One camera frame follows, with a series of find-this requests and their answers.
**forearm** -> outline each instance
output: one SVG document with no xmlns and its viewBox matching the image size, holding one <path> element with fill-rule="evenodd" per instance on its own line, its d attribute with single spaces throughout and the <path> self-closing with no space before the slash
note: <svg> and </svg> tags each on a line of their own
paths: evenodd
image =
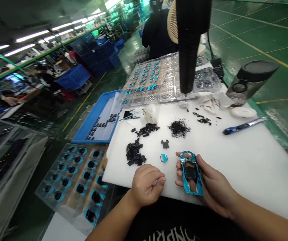
<svg viewBox="0 0 288 241">
<path fill-rule="evenodd" d="M 259 241 L 288 240 L 288 220 L 239 196 L 231 219 Z"/>
<path fill-rule="evenodd" d="M 130 191 L 91 232 L 85 241 L 122 241 L 140 207 L 130 197 Z"/>
</svg>

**white work surface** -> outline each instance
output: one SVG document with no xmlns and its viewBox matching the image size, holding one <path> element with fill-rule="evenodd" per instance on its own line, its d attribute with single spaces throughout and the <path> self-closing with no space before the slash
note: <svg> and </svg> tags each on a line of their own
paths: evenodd
<svg viewBox="0 0 288 241">
<path fill-rule="evenodd" d="M 228 109 L 213 115 L 200 107 L 197 101 L 189 103 L 189 112 L 181 109 L 178 103 L 161 105 L 158 117 L 160 129 L 140 138 L 140 144 L 143 144 L 140 153 L 147 158 L 146 164 L 152 164 L 165 173 L 162 196 L 200 204 L 195 196 L 186 194 L 183 188 L 174 183 L 177 179 L 175 164 L 179 160 L 175 152 L 192 151 L 201 154 L 208 164 L 224 174 L 240 195 L 288 219 L 288 154 L 265 125 L 261 123 L 225 136 L 223 129 L 250 119 L 234 118 Z M 209 118 L 212 125 L 198 122 L 193 112 Z M 171 137 L 171 130 L 167 126 L 175 118 L 188 120 L 191 132 L 186 138 Z M 144 125 L 139 122 L 136 130 Z M 132 128 L 134 126 L 127 121 L 117 123 L 107 150 L 108 163 L 103 181 L 128 188 L 132 186 L 138 168 L 137 165 L 129 166 L 126 159 L 127 144 L 137 138 L 136 133 L 131 132 Z M 163 149 L 161 140 L 166 139 L 170 148 Z M 168 156 L 165 164 L 160 160 L 161 153 Z"/>
</svg>

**black plastic scrap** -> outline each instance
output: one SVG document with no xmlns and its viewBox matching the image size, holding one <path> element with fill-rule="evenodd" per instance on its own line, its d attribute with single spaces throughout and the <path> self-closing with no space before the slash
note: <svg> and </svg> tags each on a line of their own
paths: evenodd
<svg viewBox="0 0 288 241">
<path fill-rule="evenodd" d="M 144 127 L 142 127 L 138 132 L 135 132 L 137 134 L 137 137 L 140 136 L 149 136 L 152 131 L 157 131 L 159 127 L 157 124 L 147 123 Z"/>
<path fill-rule="evenodd" d="M 128 165 L 131 166 L 136 164 L 141 166 L 143 162 L 146 162 L 146 158 L 144 155 L 139 153 L 139 149 L 143 147 L 143 144 L 140 144 L 140 139 L 137 138 L 134 143 L 129 143 L 126 146 L 126 157 L 128 160 Z"/>
</svg>

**person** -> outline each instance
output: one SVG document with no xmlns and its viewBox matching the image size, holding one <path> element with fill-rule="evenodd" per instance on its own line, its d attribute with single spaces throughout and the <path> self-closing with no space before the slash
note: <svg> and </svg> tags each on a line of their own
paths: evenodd
<svg viewBox="0 0 288 241">
<path fill-rule="evenodd" d="M 201 155 L 197 155 L 197 163 L 202 173 L 204 197 L 192 195 L 192 198 L 199 198 L 207 207 L 169 198 L 160 202 L 165 175 L 146 164 L 136 170 L 132 188 L 86 241 L 241 241 L 248 237 L 240 228 L 259 241 L 288 240 L 287 219 L 240 196 L 224 175 L 207 164 Z M 176 168 L 177 176 L 182 178 L 180 161 Z M 176 189 L 183 186 L 183 181 L 176 180 L 174 187 L 170 187 L 171 183 L 167 185 L 168 189 Z M 193 180 L 189 185 L 194 190 Z"/>
<path fill-rule="evenodd" d="M 178 45 L 168 36 L 167 16 L 169 9 L 161 10 L 162 3 L 163 0 L 150 0 L 153 13 L 146 21 L 143 29 L 142 45 L 146 48 L 150 46 L 150 59 L 178 51 Z"/>
<path fill-rule="evenodd" d="M 47 88 L 51 92 L 56 92 L 61 89 L 61 86 L 56 83 L 55 77 L 51 76 L 49 73 L 47 73 L 47 67 L 43 66 L 41 64 L 38 64 L 36 67 L 37 70 L 37 78 L 42 81 L 42 84 L 47 86 Z"/>
<path fill-rule="evenodd" d="M 89 67 L 87 66 L 87 64 L 83 61 L 83 59 L 78 55 L 78 53 L 76 51 L 74 51 L 73 47 L 70 45 L 66 46 L 68 52 L 69 52 L 69 57 L 71 58 L 71 60 L 73 60 L 75 63 L 77 64 L 81 64 L 83 65 L 83 67 L 87 70 L 87 72 L 89 72 L 89 74 L 91 76 L 94 76 L 94 74 L 91 72 L 91 70 L 89 69 Z"/>
</svg>

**right hand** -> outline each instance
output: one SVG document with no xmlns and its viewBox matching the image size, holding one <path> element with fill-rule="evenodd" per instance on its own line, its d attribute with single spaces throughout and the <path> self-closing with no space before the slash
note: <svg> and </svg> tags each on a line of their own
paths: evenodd
<svg viewBox="0 0 288 241">
<path fill-rule="evenodd" d="M 238 201 L 239 195 L 231 187 L 225 176 L 207 164 L 200 154 L 197 155 L 196 159 L 200 167 L 204 189 L 204 197 L 199 196 L 198 198 L 219 215 L 231 218 L 232 210 Z M 177 162 L 176 168 L 177 176 L 183 177 L 180 161 Z M 176 180 L 175 184 L 183 187 L 183 181 L 181 180 Z M 196 189 L 195 182 L 190 181 L 189 185 L 191 190 Z"/>
</svg>

